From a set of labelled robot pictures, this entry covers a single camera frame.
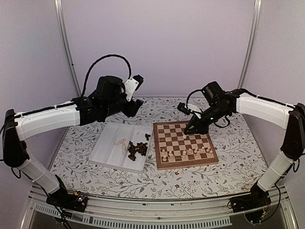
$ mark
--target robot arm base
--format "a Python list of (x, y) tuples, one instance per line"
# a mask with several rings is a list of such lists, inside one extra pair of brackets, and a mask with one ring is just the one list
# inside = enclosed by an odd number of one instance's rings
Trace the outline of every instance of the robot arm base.
[(48, 195), (47, 204), (73, 211), (85, 212), (88, 195), (79, 191), (73, 194), (68, 193), (62, 180), (57, 175), (55, 176), (58, 179), (60, 188), (56, 192)]
[(251, 187), (250, 194), (241, 197), (233, 197), (230, 199), (230, 203), (232, 205), (232, 210), (235, 213), (271, 204), (271, 199), (269, 197), (268, 191), (262, 191), (258, 187), (257, 183), (255, 183)]

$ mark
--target metal frame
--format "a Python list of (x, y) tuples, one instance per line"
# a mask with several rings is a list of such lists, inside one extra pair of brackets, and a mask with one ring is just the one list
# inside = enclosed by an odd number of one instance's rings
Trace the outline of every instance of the metal frame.
[[(287, 228), (298, 229), (290, 200), (284, 186), (281, 190), (281, 209), (285, 215)], [(277, 205), (279, 193), (273, 187), (269, 191), (272, 206)], [(174, 229), (174, 228), (217, 228), (231, 225), (233, 213), (227, 208), (232, 196), (195, 199), (128, 199), (100, 195), (89, 195), (88, 206), (84, 213), (73, 212), (70, 221), (102, 228)], [(41, 188), (34, 185), (30, 195), (26, 221), (21, 229), (28, 229), (33, 211), (59, 217), (56, 209), (45, 203), (46, 196)]]
[(244, 86), (244, 82), (246, 80), (246, 75), (248, 72), (249, 63), (250, 63), (250, 59), (251, 59), (251, 55), (252, 55), (252, 51), (253, 51), (253, 45), (254, 45), (254, 41), (256, 38), (259, 16), (260, 16), (260, 12), (261, 12), (261, 6), (262, 6), (262, 0), (255, 0), (253, 17), (252, 17), (252, 25), (251, 25), (251, 30), (250, 30), (250, 37), (249, 37), (249, 42), (248, 42), (248, 47), (247, 47), (247, 53), (246, 53), (246, 56), (244, 59), (242, 73), (239, 78), (237, 88), (242, 88)]
[(64, 21), (64, 17), (63, 17), (61, 0), (54, 0), (54, 3), (55, 3), (55, 10), (56, 10), (58, 26), (59, 26), (60, 33), (61, 33), (61, 40), (62, 40), (63, 48), (65, 50), (66, 59), (67, 59), (73, 87), (74, 87), (76, 95), (78, 97), (80, 97), (81, 88), (78, 83), (76, 71), (75, 71), (74, 64), (73, 64), (72, 54), (71, 54), (69, 43), (68, 43), (68, 36), (67, 36), (66, 25), (65, 25), (65, 21)]

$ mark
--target dark square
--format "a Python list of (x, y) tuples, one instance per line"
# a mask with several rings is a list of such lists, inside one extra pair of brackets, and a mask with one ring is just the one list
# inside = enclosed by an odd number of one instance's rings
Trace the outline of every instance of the dark square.
[(191, 145), (185, 145), (185, 147), (186, 147), (186, 150), (189, 150), (189, 149), (191, 149), (191, 148), (192, 148), (192, 146), (191, 146)]
[(195, 159), (193, 154), (192, 155), (188, 155), (187, 157), (189, 158), (189, 160), (194, 160)]
[(208, 156), (206, 155), (206, 153), (204, 154), (200, 154), (201, 158), (207, 158)]
[(176, 161), (182, 161), (182, 158), (181, 158), (181, 156), (175, 156), (175, 160)]

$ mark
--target pile of chess pieces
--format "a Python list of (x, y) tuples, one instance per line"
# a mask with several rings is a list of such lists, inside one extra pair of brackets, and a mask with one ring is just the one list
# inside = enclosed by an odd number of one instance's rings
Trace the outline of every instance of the pile of chess pieces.
[[(204, 147), (202, 147), (201, 149), (195, 149), (194, 152), (192, 149), (188, 149), (187, 151), (186, 150), (182, 151), (181, 158), (185, 159), (187, 154), (188, 155), (194, 154), (195, 158), (200, 158), (201, 153), (209, 153), (210, 151), (211, 151), (210, 147), (208, 147), (207, 149), (205, 149)], [(167, 152), (163, 149), (161, 152), (161, 156), (163, 162), (166, 161), (167, 157), (169, 162), (174, 160), (174, 155), (172, 151), (169, 151), (167, 154)]]
[(135, 146), (132, 142), (129, 142), (129, 148), (128, 148), (128, 152), (130, 153), (128, 155), (128, 158), (132, 161), (136, 160), (136, 152), (138, 152), (139, 154), (141, 154), (142, 156), (146, 156), (146, 152), (147, 152), (147, 143), (137, 143), (137, 146)]

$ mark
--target white arm segment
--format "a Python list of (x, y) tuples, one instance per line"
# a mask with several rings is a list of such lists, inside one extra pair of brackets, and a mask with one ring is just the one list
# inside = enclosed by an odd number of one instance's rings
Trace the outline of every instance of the white arm segment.
[(20, 141), (24, 141), (43, 132), (55, 130), (62, 127), (75, 126), (80, 124), (80, 112), (76, 110), (76, 105), (63, 108), (51, 109), (36, 114), (30, 114), (16, 118), (18, 123), (16, 130)]
[(259, 178), (257, 185), (264, 192), (268, 191), (293, 164), (293, 159), (285, 156), (281, 151), (272, 161), (267, 171)]
[[(261, 118), (278, 125), (284, 130), (287, 128), (289, 111), (292, 110), (290, 107), (255, 98), (247, 93), (241, 94), (236, 101), (237, 112)], [(259, 188), (264, 192), (268, 191), (283, 176), (293, 162), (283, 152), (280, 152), (258, 180), (257, 185)]]
[(17, 167), (21, 172), (26, 174), (33, 182), (37, 182), (43, 187), (47, 193), (56, 192), (60, 185), (53, 173), (47, 170), (36, 158), (33, 157), (29, 150), (27, 150), (30, 158), (26, 160), (21, 166)]
[(236, 111), (261, 118), (285, 130), (289, 119), (288, 112), (292, 111), (292, 108), (242, 93), (236, 100)]

